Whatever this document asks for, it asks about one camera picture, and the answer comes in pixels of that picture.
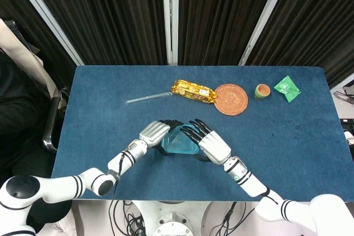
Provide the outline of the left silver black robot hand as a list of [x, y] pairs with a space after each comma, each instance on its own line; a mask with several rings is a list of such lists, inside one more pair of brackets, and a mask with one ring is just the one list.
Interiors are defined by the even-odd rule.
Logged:
[[162, 148], [161, 141], [170, 131], [181, 125], [182, 122], [178, 120], [153, 121], [139, 133], [139, 140], [144, 141], [147, 147], [155, 148], [162, 155], [169, 156], [169, 153]]

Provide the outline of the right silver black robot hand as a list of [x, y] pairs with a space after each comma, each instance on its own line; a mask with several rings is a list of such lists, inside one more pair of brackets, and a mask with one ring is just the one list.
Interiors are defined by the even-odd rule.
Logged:
[[231, 148], [205, 122], [195, 119], [189, 123], [194, 128], [183, 125], [180, 131], [197, 144], [212, 163], [222, 165], [231, 157]]

